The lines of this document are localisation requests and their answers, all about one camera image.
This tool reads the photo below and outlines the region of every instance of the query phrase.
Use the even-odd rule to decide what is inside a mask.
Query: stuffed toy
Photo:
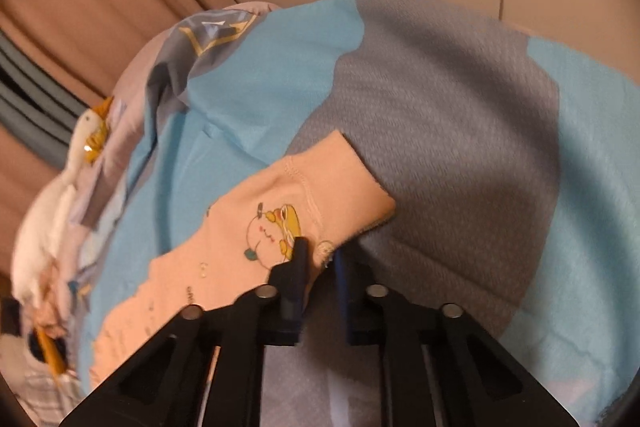
[[[12,293],[21,304],[29,298],[36,309],[42,304],[40,272],[51,257],[57,258],[76,197],[76,180],[85,162],[87,140],[104,125],[111,100],[82,113],[69,143],[65,168],[36,196],[18,229],[11,280]]]

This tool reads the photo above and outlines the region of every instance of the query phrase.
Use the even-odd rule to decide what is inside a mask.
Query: gray pattern
[[[380,281],[423,305],[459,302],[499,335],[558,197],[558,88],[527,57],[527,37],[496,21],[439,0],[358,0],[358,10],[362,44],[338,60],[331,94],[288,153],[341,130],[398,204],[361,240]],[[379,424],[377,357],[342,345],[328,296],[312,297],[296,351],[268,349],[265,426],[342,425],[336,378],[345,425]]]

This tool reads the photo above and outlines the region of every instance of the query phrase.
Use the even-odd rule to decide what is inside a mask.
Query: bedding
[[[383,283],[458,302],[582,426],[625,392],[640,365],[640,94],[621,74],[439,0],[323,0],[194,15],[142,84],[120,177],[89,194],[96,223],[118,199],[71,315],[85,392],[106,318],[152,261],[334,129],[396,201],[360,240]],[[331,286],[316,283],[300,346],[266,350],[264,425],[378,417],[377,353],[343,344]]]
[[[158,51],[166,39],[166,32],[149,41],[131,61],[113,90],[113,102],[108,115],[111,134],[98,159],[91,166],[84,166],[78,179],[78,193],[71,209],[66,235],[58,256],[60,279],[58,284],[59,308],[63,320],[68,320],[72,308],[72,282],[79,267],[86,267],[95,260],[92,244],[95,235],[101,237],[98,220],[102,217],[123,173],[128,158],[142,136],[145,83]],[[121,207],[117,201],[117,216]]]
[[[36,427],[59,425],[82,399],[78,380],[66,374],[56,384],[20,336],[0,335],[0,373]]]
[[[90,370],[97,387],[188,304],[229,306],[290,261],[304,235],[308,288],[336,247],[386,221],[394,200],[334,131],[308,151],[285,156],[207,208],[199,229],[149,264],[148,279],[104,320]]]

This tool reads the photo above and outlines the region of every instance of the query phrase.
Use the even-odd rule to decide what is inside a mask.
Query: light blue fabric
[[[640,365],[640,90],[560,44],[528,53],[559,86],[558,205],[502,343],[581,422]]]
[[[154,169],[130,198],[79,343],[78,373],[89,391],[92,341],[107,314],[147,277],[149,262],[187,240],[207,207],[281,158],[311,112],[329,95],[336,60],[356,49],[364,24],[355,0],[279,10],[252,29],[217,68],[188,82],[190,110],[168,118]],[[154,142],[152,115],[129,164],[136,183]]]

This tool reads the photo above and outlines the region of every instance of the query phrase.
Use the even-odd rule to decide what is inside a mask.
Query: metal screw
[[[258,286],[255,289],[255,294],[260,299],[271,299],[278,294],[278,289],[276,286],[271,286],[270,284],[263,284],[262,286]]]
[[[459,317],[462,317],[462,314],[464,312],[465,311],[460,306],[458,306],[457,304],[455,304],[453,302],[449,303],[449,304],[445,304],[442,307],[442,314],[445,317],[449,317],[450,319],[457,319]]]
[[[371,286],[367,286],[367,294],[370,297],[386,297],[388,293],[388,288],[386,286],[383,286],[382,284],[372,284]]]
[[[186,308],[182,309],[182,313],[180,315],[188,321],[194,321],[195,319],[202,317],[202,308],[197,304],[190,304]]]

